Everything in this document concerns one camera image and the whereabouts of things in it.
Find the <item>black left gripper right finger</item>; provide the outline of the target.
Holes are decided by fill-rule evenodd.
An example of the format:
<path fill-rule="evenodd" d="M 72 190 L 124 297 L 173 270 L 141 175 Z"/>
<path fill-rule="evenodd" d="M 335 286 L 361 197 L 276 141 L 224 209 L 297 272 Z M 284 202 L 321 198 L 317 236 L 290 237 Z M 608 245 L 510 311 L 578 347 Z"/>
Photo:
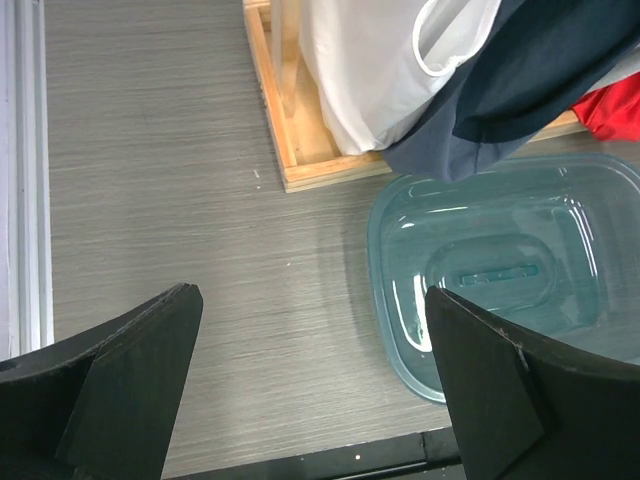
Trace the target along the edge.
<path fill-rule="evenodd" d="M 469 479 L 636 479 L 639 368 L 432 286 L 426 320 Z"/>

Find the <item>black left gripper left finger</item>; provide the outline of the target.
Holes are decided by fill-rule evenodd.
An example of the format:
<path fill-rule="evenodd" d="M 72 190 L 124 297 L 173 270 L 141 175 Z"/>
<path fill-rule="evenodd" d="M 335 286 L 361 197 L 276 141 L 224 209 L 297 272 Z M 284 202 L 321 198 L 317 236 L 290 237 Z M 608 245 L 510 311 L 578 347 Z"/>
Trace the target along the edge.
<path fill-rule="evenodd" d="M 2 478 L 160 478 L 202 313 L 199 288 L 178 284 L 2 361 Z"/>

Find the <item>navy blue tank top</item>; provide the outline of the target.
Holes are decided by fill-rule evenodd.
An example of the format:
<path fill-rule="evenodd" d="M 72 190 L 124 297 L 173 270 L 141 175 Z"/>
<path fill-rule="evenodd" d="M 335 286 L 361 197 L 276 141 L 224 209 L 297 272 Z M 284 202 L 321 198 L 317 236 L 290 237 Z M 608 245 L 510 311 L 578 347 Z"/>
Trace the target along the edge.
<path fill-rule="evenodd" d="M 636 1 L 505 1 L 487 42 L 382 156 L 458 181 L 506 158 L 639 44 Z"/>

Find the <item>white tank top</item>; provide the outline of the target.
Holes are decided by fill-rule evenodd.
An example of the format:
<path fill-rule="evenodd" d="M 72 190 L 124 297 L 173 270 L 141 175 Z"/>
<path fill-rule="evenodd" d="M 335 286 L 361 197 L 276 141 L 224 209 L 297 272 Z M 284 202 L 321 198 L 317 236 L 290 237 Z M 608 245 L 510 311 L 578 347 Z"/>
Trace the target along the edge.
<path fill-rule="evenodd" d="M 381 151 L 487 41 L 498 0 L 303 1 L 299 46 L 344 155 Z"/>

